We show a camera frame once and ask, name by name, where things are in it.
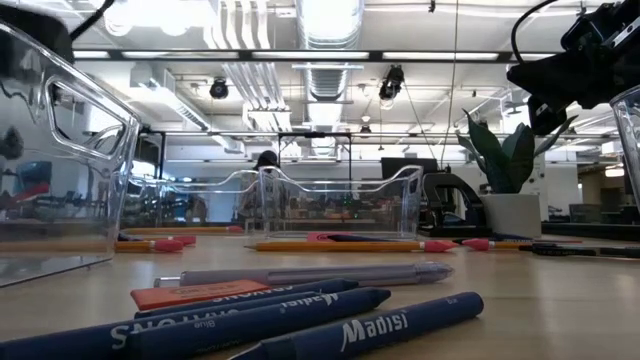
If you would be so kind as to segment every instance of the desk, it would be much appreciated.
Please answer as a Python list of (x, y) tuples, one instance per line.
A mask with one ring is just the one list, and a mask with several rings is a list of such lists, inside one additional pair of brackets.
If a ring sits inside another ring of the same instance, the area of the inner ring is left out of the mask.
[[(637, 359), (640, 262), (547, 258), (514, 251), (453, 254), (275, 254), (242, 248), (242, 237), (200, 237), (182, 254), (119, 254), (90, 269), (0, 289), (0, 339), (130, 319), (129, 296), (182, 270), (437, 260), (456, 273), (439, 284), (394, 287), (381, 309), (477, 291), (476, 320), (362, 359)], [(247, 346), (203, 357), (226, 359)]]

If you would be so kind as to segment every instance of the white pot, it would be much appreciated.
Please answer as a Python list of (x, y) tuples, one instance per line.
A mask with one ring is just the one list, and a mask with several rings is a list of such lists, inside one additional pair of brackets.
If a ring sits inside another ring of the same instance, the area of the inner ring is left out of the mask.
[(493, 232), (531, 238), (542, 236), (538, 195), (491, 194), (480, 199)]

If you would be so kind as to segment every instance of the ceiling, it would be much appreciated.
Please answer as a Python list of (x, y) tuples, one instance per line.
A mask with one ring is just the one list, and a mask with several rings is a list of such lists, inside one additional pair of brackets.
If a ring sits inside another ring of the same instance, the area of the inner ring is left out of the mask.
[[(198, 26), (198, 6), (206, 0), (182, 1), (182, 11), (193, 19), (192, 26), (182, 36), (166, 35), (158, 27), (134, 27), (127, 35), (116, 37), (109, 34), (101, 22), (85, 33), (75, 44), (77, 49), (123, 48), (123, 49), (206, 49), (202, 27)], [(411, 0), (366, 0), (360, 49), (365, 50), (431, 50), (431, 51), (510, 51), (510, 32), (519, 14), (540, 0), (437, 0), (436, 10), (429, 13), (429, 1)], [(100, 0), (41, 0), (20, 1), (21, 6), (35, 6), (60, 17), (69, 28), (77, 26), (95, 9)], [(582, 1), (589, 10), (594, 10), (604, 1)], [(544, 16), (525, 21), (518, 33), (521, 52), (559, 52), (560, 38), (576, 20), (581, 1), (558, 1), (545, 11)], [(271, 0), (268, 2), (269, 40), (275, 49), (299, 48), (296, 30), (295, 2)], [(143, 121), (152, 128), (161, 130), (184, 130), (183, 119), (166, 104), (145, 96), (139, 88), (129, 88), (128, 76), (132, 62), (78, 62), (78, 67), (96, 75), (110, 84), (136, 107)], [(225, 76), (219, 62), (153, 62), (155, 69), (167, 69), (176, 77), (179, 93), (188, 98), (209, 117), (212, 124), (221, 130), (246, 129), (240, 120), (243, 100), (230, 81), (227, 99), (213, 100), (208, 92), (215, 76)], [(291, 109), (292, 125), (300, 125), (305, 119), (305, 91), (301, 71), (293, 70), (291, 63), (276, 63), (277, 78), (282, 87), (286, 104)], [(506, 77), (505, 64), (402, 64), (406, 87), (400, 92), (391, 110), (381, 110), (377, 91), (389, 69), (389, 64), (363, 63), (362, 70), (351, 71), (341, 123), (342, 128), (359, 131), (363, 115), (370, 116), (374, 132), (418, 132), (417, 121), (430, 123), (431, 132), (444, 133), (449, 125), (464, 117), (462, 109), (480, 107), (479, 116), (486, 119), (495, 131), (501, 128), (503, 113), (501, 101), (521, 101), (523, 94), (510, 84)], [(362, 92), (358, 86), (366, 85)], [(582, 110), (577, 106), (569, 109), (570, 115), (589, 119), (610, 113), (607, 105), (594, 110)], [(578, 126), (578, 133), (604, 133), (615, 131), (613, 119)]]

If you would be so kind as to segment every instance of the gray pen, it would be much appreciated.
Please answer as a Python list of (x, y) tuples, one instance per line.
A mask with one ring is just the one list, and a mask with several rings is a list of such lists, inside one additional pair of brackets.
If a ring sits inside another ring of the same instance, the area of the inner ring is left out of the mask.
[(360, 286), (429, 284), (443, 280), (453, 268), (439, 262), (357, 266), (295, 267), (185, 271), (180, 278), (159, 278), (156, 287), (203, 285), (234, 280), (253, 280), (271, 286), (292, 285), (334, 278), (358, 281)]

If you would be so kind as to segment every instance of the clear plastic bin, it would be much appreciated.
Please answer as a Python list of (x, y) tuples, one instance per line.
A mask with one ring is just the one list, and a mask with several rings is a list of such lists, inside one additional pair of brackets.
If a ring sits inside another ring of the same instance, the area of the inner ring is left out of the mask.
[(260, 169), (264, 231), (254, 240), (305, 239), (309, 232), (415, 240), (422, 167), (406, 166), (380, 181), (293, 180), (276, 167)]
[(618, 133), (624, 150), (626, 171), (640, 209), (640, 86), (636, 86), (611, 100)]
[(139, 121), (0, 22), (0, 286), (108, 260)]
[(179, 233), (187, 227), (202, 228), (203, 234), (252, 232), (258, 190), (254, 170), (236, 171), (215, 183), (131, 178), (121, 227), (131, 234), (149, 233), (141, 228)]

